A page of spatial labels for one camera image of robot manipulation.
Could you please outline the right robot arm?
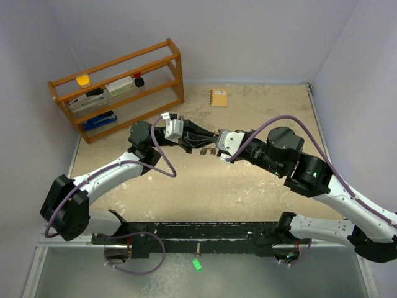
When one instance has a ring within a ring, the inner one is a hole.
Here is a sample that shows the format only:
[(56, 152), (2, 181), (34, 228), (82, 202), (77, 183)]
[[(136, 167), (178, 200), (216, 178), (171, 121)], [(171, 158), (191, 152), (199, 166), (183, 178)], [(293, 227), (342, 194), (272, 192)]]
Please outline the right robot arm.
[(318, 239), (350, 246), (376, 263), (396, 259), (396, 214), (343, 186), (336, 172), (322, 159), (303, 153), (304, 139), (288, 127), (272, 129), (263, 142), (252, 132), (229, 132), (220, 146), (230, 156), (285, 180), (291, 191), (321, 202), (343, 215), (342, 220), (312, 219), (284, 212), (276, 226), (283, 243)]

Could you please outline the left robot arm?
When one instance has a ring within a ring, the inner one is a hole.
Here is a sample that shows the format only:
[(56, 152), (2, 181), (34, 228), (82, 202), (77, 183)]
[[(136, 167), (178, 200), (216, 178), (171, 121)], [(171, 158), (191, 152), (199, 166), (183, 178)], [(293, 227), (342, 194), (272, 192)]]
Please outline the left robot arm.
[(181, 147), (186, 153), (214, 143), (216, 135), (190, 120), (169, 119), (163, 127), (139, 121), (130, 129), (130, 148), (116, 160), (75, 178), (57, 177), (46, 196), (40, 215), (47, 221), (44, 236), (70, 241), (87, 229), (90, 205), (125, 181), (156, 171), (175, 178), (177, 172), (162, 151)]

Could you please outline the bunch of metal keys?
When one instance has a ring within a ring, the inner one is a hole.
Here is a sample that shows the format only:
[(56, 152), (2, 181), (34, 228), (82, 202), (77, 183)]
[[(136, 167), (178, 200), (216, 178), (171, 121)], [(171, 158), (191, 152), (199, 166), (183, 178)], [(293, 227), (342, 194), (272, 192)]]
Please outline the bunch of metal keys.
[(202, 147), (200, 150), (200, 155), (216, 155), (216, 148), (215, 147)]

